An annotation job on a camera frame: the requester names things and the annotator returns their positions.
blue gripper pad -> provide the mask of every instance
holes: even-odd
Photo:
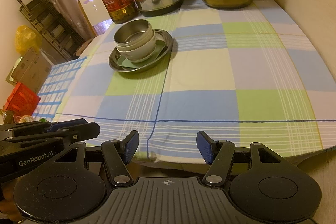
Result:
[[[197,148],[207,164],[212,164],[217,155],[216,142],[204,131],[199,131],[196,136]]]
[[[60,128],[67,128],[70,126],[77,126],[79,124],[85,124],[87,121],[85,119],[76,119],[76,120],[71,120],[71,121],[65,121],[65,122],[57,122],[47,130],[47,132],[56,132]]]
[[[133,130],[130,134],[126,136],[121,142],[121,147],[123,147],[123,162],[124,164],[129,164],[137,151],[139,146],[139,133]]]

yellow plastic bag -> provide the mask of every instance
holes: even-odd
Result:
[[[15,49],[24,55],[29,48],[33,48],[35,52],[40,51],[42,39],[39,34],[26,25],[19,26],[15,34]]]

gray plate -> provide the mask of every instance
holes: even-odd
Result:
[[[157,57],[157,59],[155,59],[154,61],[152,61],[151,63],[146,64],[145,66],[141,67],[141,68],[127,68],[127,67],[122,67],[118,65],[118,59],[121,57],[121,54],[117,51],[117,48],[114,48],[113,51],[110,54],[109,57],[109,65],[110,67],[115,70],[115,71],[119,71],[119,72],[128,72],[128,73],[138,73],[138,72],[142,72],[145,70],[148,70],[150,68],[153,68],[157,63],[159,63],[162,58],[166,55],[166,54],[170,54],[171,49],[173,48],[173,38],[171,37],[169,32],[166,32],[164,30],[155,30],[159,35],[161,35],[163,37],[163,40],[166,42],[165,47],[162,49],[162,51],[160,52],[159,56]]]

red box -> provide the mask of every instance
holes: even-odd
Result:
[[[4,110],[12,110],[20,117],[32,115],[40,99],[28,87],[18,82],[11,95],[7,98]]]

ribbed gray surface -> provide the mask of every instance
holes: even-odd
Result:
[[[220,189],[197,178],[140,178],[75,224],[261,224],[238,212]],[[314,224],[306,220],[300,224]]]

